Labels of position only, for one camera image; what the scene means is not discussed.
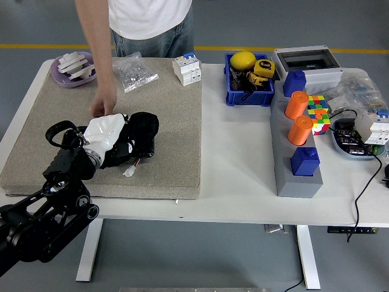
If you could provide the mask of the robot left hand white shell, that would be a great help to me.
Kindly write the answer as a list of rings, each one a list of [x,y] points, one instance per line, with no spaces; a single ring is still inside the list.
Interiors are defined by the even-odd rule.
[[[106,152],[114,146],[117,147],[114,154],[119,157],[134,152],[134,140],[129,139],[128,132],[124,130],[128,122],[129,116],[126,114],[98,117],[89,122],[83,134],[83,149],[96,170],[103,165]]]

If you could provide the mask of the person's right hand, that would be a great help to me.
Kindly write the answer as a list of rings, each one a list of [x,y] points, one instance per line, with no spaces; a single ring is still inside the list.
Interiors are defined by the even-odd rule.
[[[116,103],[117,89],[99,86],[90,107],[90,114],[93,118],[111,115]]]

